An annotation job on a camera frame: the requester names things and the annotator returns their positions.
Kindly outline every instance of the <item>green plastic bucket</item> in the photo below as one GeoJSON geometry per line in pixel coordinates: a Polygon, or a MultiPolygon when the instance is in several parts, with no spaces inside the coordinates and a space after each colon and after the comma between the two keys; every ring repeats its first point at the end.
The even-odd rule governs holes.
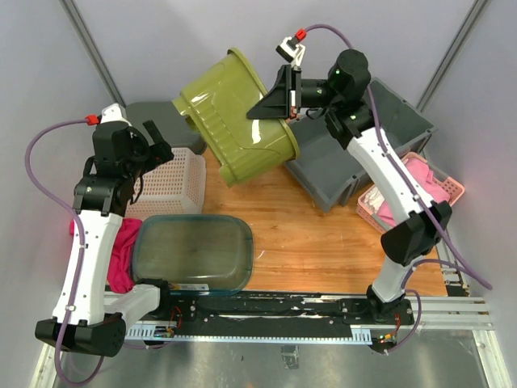
{"type": "Polygon", "coordinates": [[[242,53],[228,55],[181,90],[174,105],[200,131],[216,155],[226,184],[243,183],[300,153],[285,120],[249,120],[246,113],[267,93],[242,53]]]}

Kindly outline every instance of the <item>pink cloth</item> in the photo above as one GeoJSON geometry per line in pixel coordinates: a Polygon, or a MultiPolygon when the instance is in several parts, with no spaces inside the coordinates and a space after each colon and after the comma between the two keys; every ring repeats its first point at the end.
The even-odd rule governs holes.
{"type": "MultiPolygon", "coordinates": [[[[441,188],[441,186],[433,181],[433,171],[429,168],[427,163],[411,158],[406,163],[406,168],[418,182],[422,188],[431,195],[436,202],[442,202],[444,200],[450,200],[451,196],[441,188]]],[[[390,226],[395,226],[395,220],[393,220],[393,214],[389,209],[386,201],[379,207],[377,216],[390,226]]]]}
{"type": "MultiPolygon", "coordinates": [[[[141,220],[125,218],[116,235],[107,270],[107,281],[114,293],[128,293],[135,285],[131,276],[131,258],[141,225],[141,220]]],[[[70,222],[70,234],[74,234],[73,221],[70,222]]]]}

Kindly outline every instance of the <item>wooden table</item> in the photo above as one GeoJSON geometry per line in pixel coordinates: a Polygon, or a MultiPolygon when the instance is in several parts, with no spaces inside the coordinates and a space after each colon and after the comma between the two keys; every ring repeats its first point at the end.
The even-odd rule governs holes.
{"type": "MultiPolygon", "coordinates": [[[[380,235],[346,207],[323,213],[284,167],[232,188],[219,176],[210,150],[203,213],[228,214],[250,225],[254,270],[246,289],[365,293],[380,271],[380,235]]],[[[422,295],[446,295],[439,266],[424,264],[408,287],[422,295]]]]}

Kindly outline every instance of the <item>metal frame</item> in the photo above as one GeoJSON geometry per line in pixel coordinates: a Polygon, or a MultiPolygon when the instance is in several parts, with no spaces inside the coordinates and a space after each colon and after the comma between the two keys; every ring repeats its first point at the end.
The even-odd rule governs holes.
{"type": "Polygon", "coordinates": [[[422,97],[420,97],[420,100],[417,103],[416,108],[419,111],[423,111],[431,101],[431,98],[438,89],[438,86],[442,82],[443,77],[445,77],[445,74],[449,71],[465,41],[469,38],[470,32],[473,30],[477,21],[480,19],[481,15],[486,10],[486,7],[491,1],[492,0],[476,0],[471,6],[467,16],[461,24],[460,29],[454,36],[454,39],[445,52],[442,61],[439,63],[438,69],[436,69],[431,80],[427,84],[426,90],[422,93],[422,97]]]}
{"type": "Polygon", "coordinates": [[[74,0],[60,0],[60,3],[63,6],[63,10],[65,10],[65,13],[68,15],[70,22],[74,26],[79,39],[81,39],[81,42],[84,45],[84,49],[93,62],[99,77],[103,80],[107,92],[114,102],[125,106],[122,94],[116,87],[115,80],[107,69],[106,63],[104,63],[104,59],[101,56],[97,45],[95,44],[90,32],[88,31],[88,28],[82,20],[81,14],[79,13],[79,9],[75,5],[74,0]]]}
{"type": "Polygon", "coordinates": [[[512,387],[495,333],[493,331],[473,331],[473,334],[489,387],[512,387]]]}
{"type": "MultiPolygon", "coordinates": [[[[106,293],[105,303],[117,298],[118,294],[106,293]]],[[[354,294],[322,295],[321,298],[305,298],[305,302],[331,302],[344,298],[366,298],[354,294]]],[[[416,297],[407,297],[416,306],[416,297]]],[[[238,315],[232,318],[246,319],[255,316],[238,315]]],[[[351,325],[352,337],[342,339],[315,339],[290,337],[246,337],[246,336],[197,336],[177,335],[174,338],[155,338],[154,330],[157,326],[167,326],[167,321],[138,321],[126,335],[127,340],[154,340],[154,341],[203,341],[203,342],[247,342],[247,343],[275,343],[275,344],[370,344],[371,331],[393,329],[393,325],[351,325]]],[[[493,324],[488,314],[488,307],[482,297],[422,297],[422,319],[419,330],[483,330],[492,331],[493,324]]]]}
{"type": "MultiPolygon", "coordinates": [[[[124,100],[121,93],[116,87],[115,81],[113,80],[110,72],[104,63],[102,56],[97,49],[93,38],[88,32],[84,21],[78,11],[74,0],[60,0],[66,14],[69,16],[70,22],[73,24],[77,34],[84,44],[85,50],[88,52],[90,59],[93,61],[95,68],[97,69],[100,78],[103,80],[108,93],[114,101],[124,105],[124,100]]],[[[462,23],[459,31],[452,40],[448,47],[447,52],[444,54],[442,61],[440,62],[435,74],[427,85],[426,90],[422,93],[422,97],[417,104],[417,109],[424,110],[429,104],[432,96],[442,82],[445,74],[449,67],[457,57],[458,52],[463,47],[463,44],[467,40],[470,32],[475,27],[476,22],[481,17],[482,13],[486,9],[486,6],[490,3],[490,0],[476,0],[468,14],[466,15],[464,22],[462,23]]],[[[453,256],[450,255],[448,249],[444,244],[437,246],[439,257],[441,259],[447,259],[455,261],[453,256]]],[[[444,281],[449,284],[460,284],[464,279],[461,274],[457,274],[455,271],[450,271],[448,268],[443,269],[444,281]]],[[[105,303],[109,304],[110,300],[113,302],[118,298],[119,295],[114,293],[105,294],[105,303]]],[[[345,297],[358,297],[357,295],[325,295],[329,299],[341,299],[345,297]]],[[[146,329],[146,335],[150,334],[150,330],[157,325],[163,325],[163,321],[139,321],[132,328],[129,329],[127,339],[137,340],[141,337],[136,338],[139,330],[142,328],[146,329]]],[[[352,325],[353,335],[351,339],[344,339],[342,342],[339,341],[324,341],[312,339],[305,340],[309,343],[326,343],[326,344],[366,344],[370,339],[370,333],[373,329],[385,329],[391,328],[391,326],[377,326],[377,325],[352,325]]],[[[501,387],[511,386],[511,381],[504,365],[498,341],[494,334],[494,328],[488,315],[487,306],[483,298],[480,297],[422,297],[422,321],[420,323],[419,330],[471,330],[473,331],[474,338],[477,341],[477,349],[480,354],[482,367],[484,369],[487,381],[490,387],[501,387]]],[[[181,336],[177,335],[174,340],[177,341],[246,341],[246,342],[260,342],[263,343],[263,338],[196,338],[193,335],[181,336]]],[[[266,339],[267,342],[285,343],[283,339],[266,339]]],[[[55,370],[53,368],[53,354],[54,348],[45,344],[43,346],[38,365],[30,385],[31,388],[42,388],[50,387],[53,385],[54,378],[56,377],[55,370]]]]}

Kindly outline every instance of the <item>gray plastic bin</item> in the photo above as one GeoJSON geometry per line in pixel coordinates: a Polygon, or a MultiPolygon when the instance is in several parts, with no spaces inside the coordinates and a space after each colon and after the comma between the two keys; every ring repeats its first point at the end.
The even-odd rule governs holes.
{"type": "MultiPolygon", "coordinates": [[[[433,124],[376,78],[372,91],[381,125],[397,154],[420,153],[436,130],[433,124]]],[[[323,117],[305,117],[290,126],[300,146],[300,157],[285,166],[324,212],[337,203],[346,205],[351,196],[372,182],[361,165],[332,138],[323,117]]]]}
{"type": "Polygon", "coordinates": [[[189,148],[194,154],[202,154],[206,143],[199,132],[189,127],[185,117],[181,116],[172,101],[156,103],[130,103],[126,107],[129,122],[147,135],[143,123],[154,121],[163,139],[171,148],[189,148]]]}

